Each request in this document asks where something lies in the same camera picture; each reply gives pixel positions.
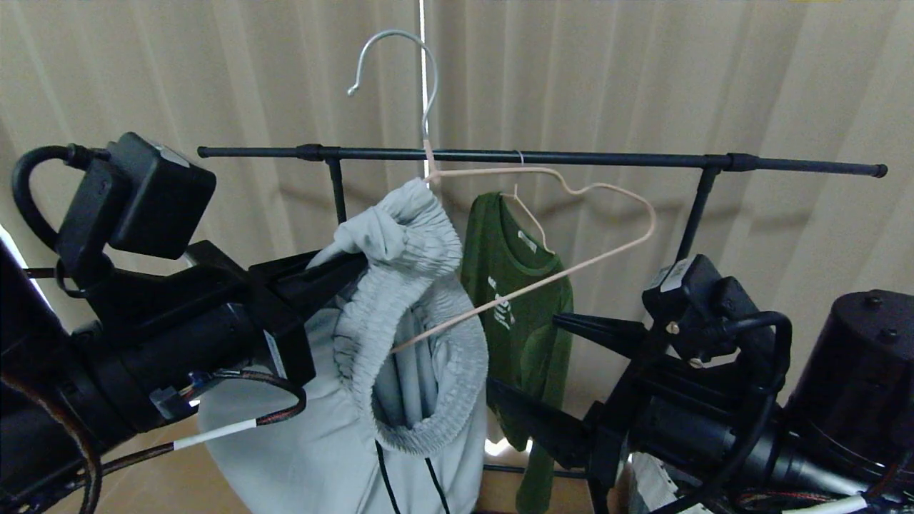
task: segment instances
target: drawstring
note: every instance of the drawstring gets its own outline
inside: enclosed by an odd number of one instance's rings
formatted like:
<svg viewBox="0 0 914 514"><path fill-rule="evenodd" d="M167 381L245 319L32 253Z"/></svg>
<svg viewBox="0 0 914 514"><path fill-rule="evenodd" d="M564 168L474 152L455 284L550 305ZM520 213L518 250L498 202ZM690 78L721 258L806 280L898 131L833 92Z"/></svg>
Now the drawstring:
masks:
<svg viewBox="0 0 914 514"><path fill-rule="evenodd" d="M397 497L394 496L394 489L390 486L388 467L384 465L384 448L381 447L381 444L378 441L375 441L375 449L377 450L377 465L381 468L381 477L384 478L384 487L388 490L390 506L394 508L395 514L400 514L399 507L397 506ZM444 507L444 514L451 514L451 508L448 507L448 499L444 496L444 489L441 488L441 483L435 475L435 468L431 465L431 459L428 457L425 458L425 466L428 467L429 475L431 475L431 482L435 485L435 490L438 491L438 498L441 498L441 506Z"/></svg>

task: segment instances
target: green shirt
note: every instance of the green shirt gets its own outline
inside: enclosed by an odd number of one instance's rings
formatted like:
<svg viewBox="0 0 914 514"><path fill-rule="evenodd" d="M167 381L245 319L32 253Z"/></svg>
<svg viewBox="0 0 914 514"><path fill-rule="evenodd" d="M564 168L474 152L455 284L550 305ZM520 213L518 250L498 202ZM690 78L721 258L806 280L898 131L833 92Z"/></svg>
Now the green shirt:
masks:
<svg viewBox="0 0 914 514"><path fill-rule="evenodd" d="M498 192L473 202L467 224L461 283L482 305L562 271L561 260L527 234ZM481 313L489 346L489 376L561 408L568 375L571 334L552 325L552 315L574 310L571 282L556 280ZM518 451L530 434L489 403L508 442ZM534 444L517 491L520 514L540 514L552 491L552 458Z"/></svg>

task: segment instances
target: wooden floor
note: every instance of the wooden floor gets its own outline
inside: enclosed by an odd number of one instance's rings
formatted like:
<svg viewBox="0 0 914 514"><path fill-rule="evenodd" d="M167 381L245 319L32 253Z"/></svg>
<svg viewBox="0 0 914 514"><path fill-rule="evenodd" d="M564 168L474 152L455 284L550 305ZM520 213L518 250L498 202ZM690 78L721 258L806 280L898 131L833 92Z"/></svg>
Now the wooden floor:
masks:
<svg viewBox="0 0 914 514"><path fill-rule="evenodd" d="M154 444L186 437L197 432L196 421L185 420L164 429L142 434L107 454L104 460L135 452ZM514 500L521 475L486 471L477 511L515 512ZM65 498L49 512L77 512L82 491ZM610 497L611 512L618 512L619 499ZM195 512L246 514L248 509L219 473L203 445L162 455L105 477L99 513L160 514ZM590 513L590 497L583 480L556 477L549 512Z"/></svg>

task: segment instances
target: clothing rack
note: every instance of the clothing rack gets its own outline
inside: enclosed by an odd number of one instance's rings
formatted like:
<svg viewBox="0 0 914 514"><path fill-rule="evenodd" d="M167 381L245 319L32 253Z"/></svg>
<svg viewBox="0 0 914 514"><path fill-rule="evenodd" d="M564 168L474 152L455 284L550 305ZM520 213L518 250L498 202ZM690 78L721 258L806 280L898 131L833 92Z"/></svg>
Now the clothing rack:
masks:
<svg viewBox="0 0 914 514"><path fill-rule="evenodd" d="M587 152L518 152L516 150L435 150L435 159L466 163L524 163L540 165L573 166L633 166L671 167L701 170L692 208L685 223L676 260L684 259L692 250L698 224L705 212L707 198L714 181L721 172L741 173L755 169L804 171L839 175L884 177L886 165L862 165L826 161L801 161L793 159L767 159L749 154L725 155L674 155L674 154L601 154ZM358 148L345 146L299 145L294 147L208 147L200 146L197 154L208 157L282 157L311 162L324 162L333 183L336 219L346 220L343 190L344 160L372 161L422 161L425 152L411 148Z"/></svg>

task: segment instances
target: screw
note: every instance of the screw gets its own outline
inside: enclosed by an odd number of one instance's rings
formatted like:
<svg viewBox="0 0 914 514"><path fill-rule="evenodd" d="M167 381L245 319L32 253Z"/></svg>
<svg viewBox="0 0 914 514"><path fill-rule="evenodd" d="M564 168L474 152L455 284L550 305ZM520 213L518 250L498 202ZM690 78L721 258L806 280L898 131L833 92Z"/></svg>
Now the screw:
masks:
<svg viewBox="0 0 914 514"><path fill-rule="evenodd" d="M879 330L879 340L886 345L894 345L898 339L898 331L895 328L883 328Z"/></svg>
<svg viewBox="0 0 914 514"><path fill-rule="evenodd" d="M878 309L882 306L882 298L876 296L875 294L871 294L870 296L864 298L863 303L871 309Z"/></svg>

